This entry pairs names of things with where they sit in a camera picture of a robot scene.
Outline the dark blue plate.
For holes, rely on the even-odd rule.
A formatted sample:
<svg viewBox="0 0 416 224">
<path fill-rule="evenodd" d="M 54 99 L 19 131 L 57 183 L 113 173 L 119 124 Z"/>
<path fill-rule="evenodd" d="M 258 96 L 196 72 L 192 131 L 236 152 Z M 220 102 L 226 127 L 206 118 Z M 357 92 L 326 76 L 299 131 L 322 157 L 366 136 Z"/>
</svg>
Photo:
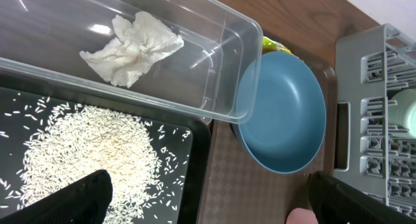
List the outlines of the dark blue plate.
<svg viewBox="0 0 416 224">
<path fill-rule="evenodd" d="M 326 131 L 326 104 L 315 74 L 294 55 L 264 54 L 253 113 L 231 127 L 265 169 L 279 174 L 304 169 L 317 156 Z"/>
</svg>

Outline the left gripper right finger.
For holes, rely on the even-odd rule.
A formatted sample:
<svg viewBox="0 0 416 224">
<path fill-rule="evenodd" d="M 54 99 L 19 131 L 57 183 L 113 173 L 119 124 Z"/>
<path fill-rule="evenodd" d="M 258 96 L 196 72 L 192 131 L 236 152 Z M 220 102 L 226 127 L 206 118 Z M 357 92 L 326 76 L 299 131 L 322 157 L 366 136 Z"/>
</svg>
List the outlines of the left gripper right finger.
<svg viewBox="0 0 416 224">
<path fill-rule="evenodd" d="M 414 218 L 323 171 L 310 174 L 307 193 L 319 224 L 415 224 Z"/>
</svg>

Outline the pink and white cup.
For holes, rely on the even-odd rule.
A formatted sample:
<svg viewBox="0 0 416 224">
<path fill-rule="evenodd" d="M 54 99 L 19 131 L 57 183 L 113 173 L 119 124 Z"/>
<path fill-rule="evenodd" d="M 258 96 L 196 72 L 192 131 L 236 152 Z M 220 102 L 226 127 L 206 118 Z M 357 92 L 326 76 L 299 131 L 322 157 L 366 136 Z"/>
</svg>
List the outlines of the pink and white cup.
<svg viewBox="0 0 416 224">
<path fill-rule="evenodd" d="M 295 208 L 290 211 L 286 219 L 286 224 L 318 224 L 316 216 L 312 210 Z"/>
</svg>

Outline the mint green bowl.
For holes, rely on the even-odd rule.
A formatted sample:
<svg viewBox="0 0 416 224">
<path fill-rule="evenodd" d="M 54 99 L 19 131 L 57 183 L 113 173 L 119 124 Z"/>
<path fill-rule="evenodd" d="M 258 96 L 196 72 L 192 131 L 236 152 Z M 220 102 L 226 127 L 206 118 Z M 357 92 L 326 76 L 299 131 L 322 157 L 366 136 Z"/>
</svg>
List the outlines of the mint green bowl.
<svg viewBox="0 0 416 224">
<path fill-rule="evenodd" d="M 392 97 L 397 105 L 390 106 L 388 122 L 399 127 L 400 132 L 391 135 L 400 138 L 415 138 L 415 89 L 402 90 Z"/>
</svg>

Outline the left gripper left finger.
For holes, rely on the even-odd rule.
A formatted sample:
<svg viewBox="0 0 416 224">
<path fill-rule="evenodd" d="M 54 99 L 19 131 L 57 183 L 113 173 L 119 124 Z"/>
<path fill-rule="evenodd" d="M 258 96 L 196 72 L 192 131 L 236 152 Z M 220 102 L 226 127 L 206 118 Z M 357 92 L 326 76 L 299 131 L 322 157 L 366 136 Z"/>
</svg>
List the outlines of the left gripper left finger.
<svg viewBox="0 0 416 224">
<path fill-rule="evenodd" d="M 1 224 L 102 224 L 112 193 L 111 177 L 100 169 L 1 218 Z"/>
</svg>

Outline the green snack wrapper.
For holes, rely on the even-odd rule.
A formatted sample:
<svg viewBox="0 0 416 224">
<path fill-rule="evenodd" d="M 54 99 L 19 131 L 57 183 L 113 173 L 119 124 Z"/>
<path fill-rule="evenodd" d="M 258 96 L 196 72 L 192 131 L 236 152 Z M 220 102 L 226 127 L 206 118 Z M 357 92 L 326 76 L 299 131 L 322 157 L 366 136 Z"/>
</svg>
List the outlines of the green snack wrapper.
<svg viewBox="0 0 416 224">
<path fill-rule="evenodd" d="M 276 42 L 274 40 L 271 40 L 270 38 L 264 36 L 263 37 L 263 48 L 262 48 L 262 54 L 279 51 L 284 52 L 288 54 L 292 54 L 292 52 L 285 47 L 283 44 Z"/>
</svg>

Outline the white tissue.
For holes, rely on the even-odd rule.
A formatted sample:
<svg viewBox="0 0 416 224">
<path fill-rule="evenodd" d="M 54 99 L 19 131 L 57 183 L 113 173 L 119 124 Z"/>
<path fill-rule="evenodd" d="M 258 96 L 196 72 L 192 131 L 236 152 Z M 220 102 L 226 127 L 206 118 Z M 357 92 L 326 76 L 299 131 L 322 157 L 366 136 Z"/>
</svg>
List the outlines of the white tissue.
<svg viewBox="0 0 416 224">
<path fill-rule="evenodd" d="M 105 81 L 113 86 L 130 88 L 154 63 L 174 54 L 184 46 L 161 20 L 140 11 L 135 21 L 117 15 L 112 19 L 116 37 L 103 49 L 81 51 L 81 58 Z"/>
</svg>

